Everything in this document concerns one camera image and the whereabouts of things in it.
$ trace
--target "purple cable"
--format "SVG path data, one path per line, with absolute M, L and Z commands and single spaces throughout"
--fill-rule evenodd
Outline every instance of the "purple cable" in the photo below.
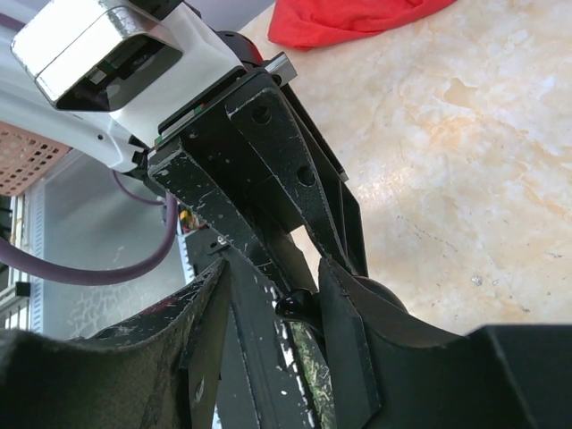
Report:
M 135 194 L 132 194 L 131 192 L 129 192 L 129 190 L 127 188 L 125 188 L 125 185 L 122 184 L 122 181 L 119 180 L 119 174 L 117 174 L 116 170 L 112 170 L 111 174 L 114 177 L 115 183 L 117 183 L 117 186 L 119 186 L 119 189 L 121 189 L 129 198 L 132 198 L 135 201 L 138 201 L 139 203 L 147 204 L 148 206 L 162 206 L 163 205 L 162 201 L 155 201 L 153 199 L 146 199 L 146 198 L 139 197 Z
M 0 261 L 17 270 L 29 273 L 51 282 L 75 284 L 78 286 L 106 286 L 128 282 L 156 268 L 171 250 L 177 231 L 177 200 L 167 194 L 167 224 L 159 248 L 153 255 L 138 264 L 108 271 L 90 271 L 52 264 L 34 257 L 0 239 Z

